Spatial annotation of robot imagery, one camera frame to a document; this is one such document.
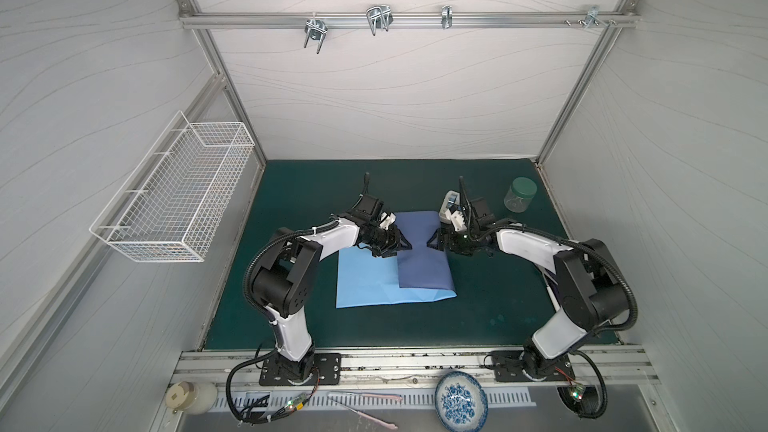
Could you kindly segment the light blue wrapping paper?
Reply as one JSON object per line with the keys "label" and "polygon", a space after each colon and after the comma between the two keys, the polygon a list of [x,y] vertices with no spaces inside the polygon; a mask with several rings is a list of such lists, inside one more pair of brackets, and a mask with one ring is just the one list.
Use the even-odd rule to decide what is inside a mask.
{"label": "light blue wrapping paper", "polygon": [[438,214],[405,212],[395,224],[411,243],[410,250],[388,258],[357,247],[338,253],[338,309],[430,303],[456,296],[447,254],[427,246],[439,228]]}

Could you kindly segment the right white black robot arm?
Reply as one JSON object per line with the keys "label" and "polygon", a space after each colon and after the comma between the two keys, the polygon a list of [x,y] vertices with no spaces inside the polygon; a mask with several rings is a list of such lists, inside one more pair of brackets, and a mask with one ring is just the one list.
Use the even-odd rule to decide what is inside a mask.
{"label": "right white black robot arm", "polygon": [[470,200],[463,178],[444,196],[441,225],[428,246],[463,256],[498,251],[544,269],[554,283],[559,309],[524,346],[520,364],[542,381],[556,364],[605,331],[626,331],[639,318],[637,298],[607,245],[559,237],[509,219],[498,220],[483,198]]}

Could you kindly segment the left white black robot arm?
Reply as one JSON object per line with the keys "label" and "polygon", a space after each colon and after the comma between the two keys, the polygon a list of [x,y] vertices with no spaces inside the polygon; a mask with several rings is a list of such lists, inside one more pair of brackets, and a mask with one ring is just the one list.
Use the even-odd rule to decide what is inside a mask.
{"label": "left white black robot arm", "polygon": [[369,183],[366,173],[353,206],[327,223],[297,231],[278,229],[244,274],[244,297],[266,317],[276,340],[276,363],[291,381],[302,383],[312,373],[315,346],[304,306],[318,264],[348,248],[368,250],[376,258],[412,248],[396,225],[396,215],[369,194]]}

